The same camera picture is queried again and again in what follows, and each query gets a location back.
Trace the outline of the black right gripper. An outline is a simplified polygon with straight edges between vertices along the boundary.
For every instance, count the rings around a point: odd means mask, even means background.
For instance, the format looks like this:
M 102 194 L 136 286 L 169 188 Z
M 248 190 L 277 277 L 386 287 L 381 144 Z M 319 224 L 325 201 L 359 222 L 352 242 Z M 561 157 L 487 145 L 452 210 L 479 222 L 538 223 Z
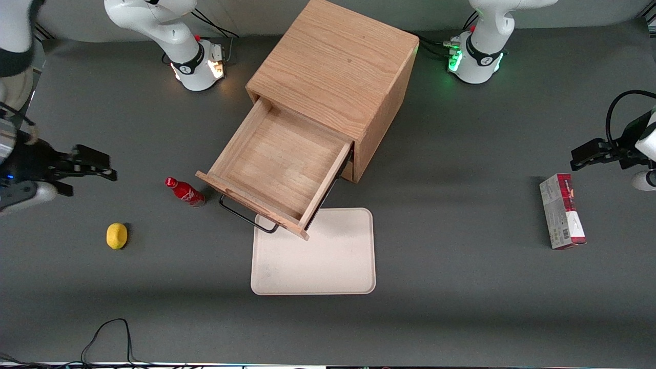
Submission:
M 68 154 L 59 158 L 49 143 L 40 139 L 28 145 L 19 141 L 12 153 L 3 161 L 3 182 L 47 181 L 53 178 L 53 166 L 57 163 L 57 175 L 65 177 L 102 177 L 117 181 L 117 171 L 112 168 L 108 154 L 84 145 L 75 145 Z M 54 181 L 57 194 L 72 197 L 72 186 Z

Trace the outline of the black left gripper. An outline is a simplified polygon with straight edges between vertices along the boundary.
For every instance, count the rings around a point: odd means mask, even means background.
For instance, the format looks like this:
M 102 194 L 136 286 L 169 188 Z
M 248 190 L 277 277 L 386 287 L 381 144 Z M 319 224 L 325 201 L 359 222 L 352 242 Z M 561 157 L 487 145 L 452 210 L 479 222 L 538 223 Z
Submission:
M 630 157 L 621 159 L 622 170 L 635 166 L 654 169 L 654 112 L 647 112 L 632 120 L 617 140 L 617 145 L 627 154 L 642 154 L 647 158 Z M 578 171 L 596 163 L 618 161 L 611 144 L 602 138 L 595 138 L 571 151 L 571 170 Z

